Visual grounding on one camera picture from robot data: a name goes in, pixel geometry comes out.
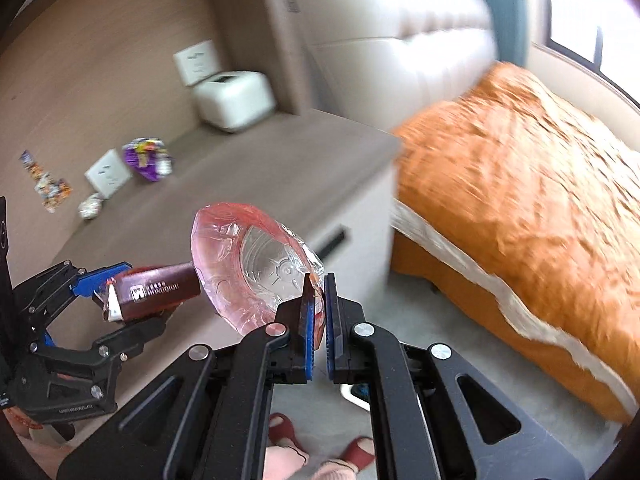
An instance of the bed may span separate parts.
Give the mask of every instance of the bed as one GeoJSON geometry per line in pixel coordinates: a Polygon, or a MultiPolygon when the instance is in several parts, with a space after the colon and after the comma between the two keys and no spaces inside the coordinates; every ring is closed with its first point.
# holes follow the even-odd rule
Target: bed
{"type": "Polygon", "coordinates": [[[483,0],[285,0],[316,105],[402,138],[392,267],[609,420],[640,395],[640,164],[496,63],[483,0]]]}

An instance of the tissue box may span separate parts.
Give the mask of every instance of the tissue box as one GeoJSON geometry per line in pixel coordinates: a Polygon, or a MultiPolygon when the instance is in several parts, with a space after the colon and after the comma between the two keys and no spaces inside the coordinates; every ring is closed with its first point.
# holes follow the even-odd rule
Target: tissue box
{"type": "Polygon", "coordinates": [[[270,114],[276,106],[269,81],[259,72],[221,72],[193,88],[200,117],[237,132],[270,114]]]}

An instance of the white bedding trim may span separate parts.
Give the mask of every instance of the white bedding trim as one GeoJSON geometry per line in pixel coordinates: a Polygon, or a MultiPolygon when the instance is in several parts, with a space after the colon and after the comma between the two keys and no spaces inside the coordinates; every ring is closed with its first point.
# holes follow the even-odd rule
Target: white bedding trim
{"type": "Polygon", "coordinates": [[[484,272],[470,256],[449,242],[418,213],[399,200],[394,202],[393,228],[470,282],[493,294],[504,319],[519,335],[567,350],[580,368],[590,371],[593,377],[611,389],[630,416],[636,414],[638,402],[633,392],[609,365],[589,352],[574,336],[535,317],[503,280],[484,272]]]}

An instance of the wall outlet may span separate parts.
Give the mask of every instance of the wall outlet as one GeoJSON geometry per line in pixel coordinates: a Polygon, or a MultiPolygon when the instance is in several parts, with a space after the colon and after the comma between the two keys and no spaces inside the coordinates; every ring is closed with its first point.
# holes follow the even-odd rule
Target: wall outlet
{"type": "Polygon", "coordinates": [[[175,65],[185,86],[192,86],[222,70],[211,40],[174,54],[175,65]]]}
{"type": "Polygon", "coordinates": [[[104,198],[109,198],[131,178],[131,172],[116,150],[109,150],[84,174],[104,198]]]}

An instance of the gray floor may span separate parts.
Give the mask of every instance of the gray floor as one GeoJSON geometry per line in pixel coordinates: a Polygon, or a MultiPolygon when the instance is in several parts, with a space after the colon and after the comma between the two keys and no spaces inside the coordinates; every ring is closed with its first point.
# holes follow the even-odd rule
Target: gray floor
{"type": "MultiPolygon", "coordinates": [[[[367,320],[391,330],[405,343],[427,347],[445,342],[560,440],[593,473],[609,455],[619,425],[604,421],[536,365],[466,317],[426,280],[392,274],[385,297],[365,307],[367,320]]],[[[360,434],[371,434],[369,414],[344,400],[326,377],[316,352],[314,380],[307,386],[279,386],[273,412],[293,421],[310,463],[295,479],[309,478],[319,463],[338,456],[360,434]]],[[[358,475],[376,478],[375,468],[358,475]]]]}

